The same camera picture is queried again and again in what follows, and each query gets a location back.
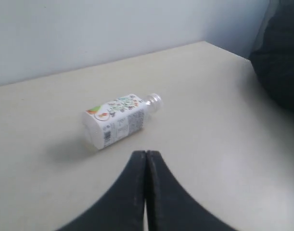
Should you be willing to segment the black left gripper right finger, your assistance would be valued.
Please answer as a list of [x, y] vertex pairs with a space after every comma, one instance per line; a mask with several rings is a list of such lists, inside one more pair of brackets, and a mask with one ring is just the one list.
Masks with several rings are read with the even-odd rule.
[[160, 152], [147, 151], [145, 200], [150, 231], [232, 231], [181, 186]]

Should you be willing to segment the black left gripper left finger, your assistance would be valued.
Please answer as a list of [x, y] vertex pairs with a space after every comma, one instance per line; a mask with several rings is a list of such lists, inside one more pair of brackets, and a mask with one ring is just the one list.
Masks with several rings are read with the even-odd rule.
[[142, 231], [146, 152], [134, 151], [111, 188], [61, 231]]

